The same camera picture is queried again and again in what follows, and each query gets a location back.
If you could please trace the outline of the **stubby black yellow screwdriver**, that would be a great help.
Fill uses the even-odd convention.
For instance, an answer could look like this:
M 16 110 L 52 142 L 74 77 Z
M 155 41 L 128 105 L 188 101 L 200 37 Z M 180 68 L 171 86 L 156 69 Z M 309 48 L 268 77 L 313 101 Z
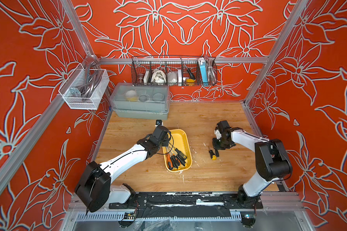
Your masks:
M 212 160 L 216 160 L 216 159 L 217 159 L 217 156 L 216 156 L 216 154 L 213 152 L 213 150 L 209 150 L 209 154 L 210 154 L 210 158 L 211 158 Z

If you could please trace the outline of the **yellow plastic tray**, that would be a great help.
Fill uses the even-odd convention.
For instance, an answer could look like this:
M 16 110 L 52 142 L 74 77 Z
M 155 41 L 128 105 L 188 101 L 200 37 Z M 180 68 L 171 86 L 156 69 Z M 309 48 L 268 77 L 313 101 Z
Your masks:
M 188 170 L 192 166 L 192 156 L 187 134 L 181 129 L 170 130 L 169 146 L 163 147 L 166 169 L 171 172 Z

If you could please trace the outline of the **long black yellow screwdriver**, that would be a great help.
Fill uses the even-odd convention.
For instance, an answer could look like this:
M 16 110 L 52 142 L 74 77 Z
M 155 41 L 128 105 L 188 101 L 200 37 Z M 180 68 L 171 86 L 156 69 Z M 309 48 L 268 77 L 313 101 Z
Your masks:
M 170 156 L 171 156 L 171 155 L 176 155 L 177 158 L 179 159 L 180 163 L 181 163 L 180 166 L 181 166 L 181 167 L 185 167 L 185 166 L 187 165 L 186 160 L 183 160 L 182 158 L 180 158 L 180 157 L 177 155 L 177 153 L 176 153 L 176 151 L 175 151 L 174 149 L 172 149 L 172 150 L 169 152 Z

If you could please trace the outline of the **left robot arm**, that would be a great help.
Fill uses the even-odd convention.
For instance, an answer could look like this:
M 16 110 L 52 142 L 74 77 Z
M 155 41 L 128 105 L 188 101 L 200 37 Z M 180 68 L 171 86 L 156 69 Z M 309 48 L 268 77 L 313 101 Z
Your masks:
M 156 155 L 161 147 L 167 147 L 170 139 L 171 132 L 159 125 L 152 134 L 138 140 L 121 155 L 100 164 L 95 161 L 89 163 L 75 187 L 75 193 L 87 211 L 96 212 L 106 203 L 126 203 L 133 190 L 112 183 L 129 168 Z

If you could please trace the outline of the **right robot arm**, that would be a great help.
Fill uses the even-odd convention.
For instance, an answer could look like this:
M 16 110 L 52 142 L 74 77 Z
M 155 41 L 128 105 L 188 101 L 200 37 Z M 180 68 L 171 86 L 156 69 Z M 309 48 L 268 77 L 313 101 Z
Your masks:
M 230 149 L 239 144 L 255 154 L 256 172 L 239 187 L 239 202 L 258 199 L 262 191 L 274 181 L 292 175 L 293 167 L 281 140 L 269 140 L 239 127 L 232 128 L 226 120 L 217 123 L 214 134 L 213 146 L 216 150 Z

